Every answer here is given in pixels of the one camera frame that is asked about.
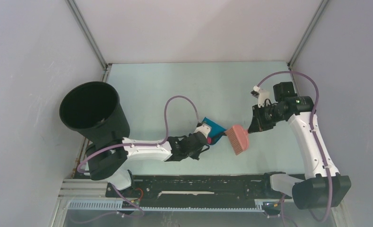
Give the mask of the blue dustpan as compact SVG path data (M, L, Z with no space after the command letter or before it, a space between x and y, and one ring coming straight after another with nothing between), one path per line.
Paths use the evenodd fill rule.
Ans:
M205 117L202 123L205 123L211 127L211 132L209 134L209 137L211 138L211 144L209 145L215 145L223 136L225 136L226 129L215 123L211 119Z

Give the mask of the pink hand brush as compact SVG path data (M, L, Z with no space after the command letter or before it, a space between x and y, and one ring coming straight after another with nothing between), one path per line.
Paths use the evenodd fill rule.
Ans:
M241 154L249 148L249 134L247 130L241 125L233 125L231 128L225 131L225 135L234 150L236 155Z

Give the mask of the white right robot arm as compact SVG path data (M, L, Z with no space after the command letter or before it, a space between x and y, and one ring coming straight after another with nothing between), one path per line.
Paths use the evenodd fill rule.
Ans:
M265 173L261 193L268 198L283 193L293 198L298 209L337 207L351 188L351 180L341 175L334 165L322 139L314 102L309 96L299 96L292 82L274 85L275 103L269 92L254 86L251 94L258 99L252 107L252 122L248 133L273 129L286 121L295 135L304 161L304 177L299 179L284 172Z

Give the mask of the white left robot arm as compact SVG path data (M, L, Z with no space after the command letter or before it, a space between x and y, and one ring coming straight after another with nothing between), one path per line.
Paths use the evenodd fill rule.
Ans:
M182 161L199 159L204 146L208 146L208 131L196 129L182 137L168 137L166 142L142 141L123 138L120 144L89 153L78 165L78 172L87 173L93 181L107 181L124 197L135 192L130 170L124 165L130 161L158 160Z

